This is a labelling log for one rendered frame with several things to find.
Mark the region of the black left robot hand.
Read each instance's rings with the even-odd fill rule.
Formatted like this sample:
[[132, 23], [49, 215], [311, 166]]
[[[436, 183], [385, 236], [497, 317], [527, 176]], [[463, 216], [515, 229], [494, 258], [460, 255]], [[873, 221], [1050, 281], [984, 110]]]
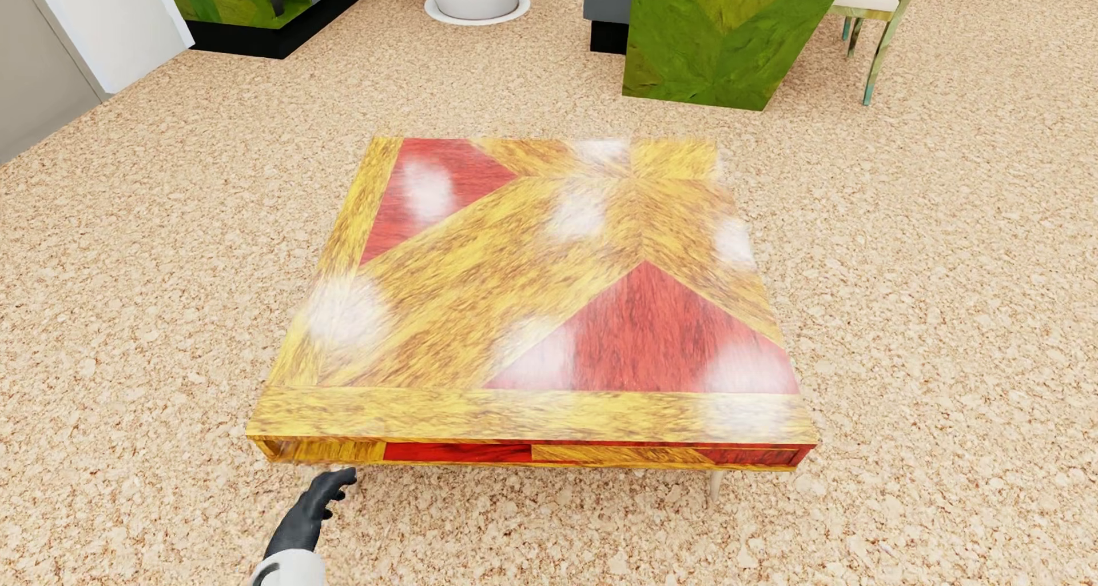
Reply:
[[314, 552], [324, 521], [333, 517], [328, 505], [343, 500], [346, 497], [345, 487], [356, 481], [357, 467], [341, 467], [316, 475], [270, 537], [264, 560], [284, 551]]

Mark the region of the green patterned cabinet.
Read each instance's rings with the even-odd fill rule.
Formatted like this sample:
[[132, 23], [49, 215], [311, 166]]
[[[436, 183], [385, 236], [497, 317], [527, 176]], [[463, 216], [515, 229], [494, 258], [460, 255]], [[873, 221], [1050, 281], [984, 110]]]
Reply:
[[834, 0], [583, 0], [621, 94], [762, 111]]

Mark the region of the white door panel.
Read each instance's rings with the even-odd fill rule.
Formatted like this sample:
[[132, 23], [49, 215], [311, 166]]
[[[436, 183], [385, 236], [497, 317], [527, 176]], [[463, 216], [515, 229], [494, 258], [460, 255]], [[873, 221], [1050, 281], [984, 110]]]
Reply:
[[194, 46], [173, 0], [42, 0], [96, 88], [115, 95]]

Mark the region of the yellow and red coffee table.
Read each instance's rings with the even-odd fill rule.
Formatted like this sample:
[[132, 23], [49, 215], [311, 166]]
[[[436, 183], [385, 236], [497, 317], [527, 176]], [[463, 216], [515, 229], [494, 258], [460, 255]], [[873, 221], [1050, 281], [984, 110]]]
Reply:
[[377, 135], [246, 437], [282, 463], [794, 471], [820, 444], [715, 140]]

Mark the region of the white seat green leg chair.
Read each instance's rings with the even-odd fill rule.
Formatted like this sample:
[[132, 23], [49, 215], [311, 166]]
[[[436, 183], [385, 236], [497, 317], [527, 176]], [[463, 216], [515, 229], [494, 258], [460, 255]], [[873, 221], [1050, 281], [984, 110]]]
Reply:
[[905, 11], [912, 0], [834, 0], [829, 15], [843, 16], [842, 40], [845, 42], [845, 57], [851, 58], [858, 46], [858, 37], [866, 20], [885, 22], [881, 40], [872, 60], [869, 79], [864, 86], [862, 104], [870, 106], [874, 86], [881, 74], [888, 46]]

